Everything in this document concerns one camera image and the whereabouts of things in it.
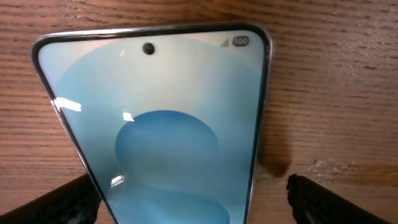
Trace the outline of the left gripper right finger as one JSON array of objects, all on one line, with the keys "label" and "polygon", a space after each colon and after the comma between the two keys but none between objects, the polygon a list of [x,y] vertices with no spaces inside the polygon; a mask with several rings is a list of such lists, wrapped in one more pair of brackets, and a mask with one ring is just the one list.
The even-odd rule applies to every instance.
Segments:
[{"label": "left gripper right finger", "polygon": [[297,224],[389,224],[302,175],[289,176],[287,191]]}]

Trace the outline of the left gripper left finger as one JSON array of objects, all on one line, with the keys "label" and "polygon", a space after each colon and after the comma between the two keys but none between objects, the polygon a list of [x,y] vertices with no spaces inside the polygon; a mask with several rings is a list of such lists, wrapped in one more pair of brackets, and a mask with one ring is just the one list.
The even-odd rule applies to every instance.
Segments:
[{"label": "left gripper left finger", "polygon": [[94,224],[101,197],[88,174],[1,215],[1,223]]}]

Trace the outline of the smartphone with cyan screen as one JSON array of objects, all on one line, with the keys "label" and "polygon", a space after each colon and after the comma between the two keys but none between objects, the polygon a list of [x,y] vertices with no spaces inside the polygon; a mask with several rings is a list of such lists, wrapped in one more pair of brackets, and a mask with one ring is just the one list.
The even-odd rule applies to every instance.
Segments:
[{"label": "smartphone with cyan screen", "polygon": [[254,22],[45,34],[32,64],[115,223],[246,223],[272,39]]}]

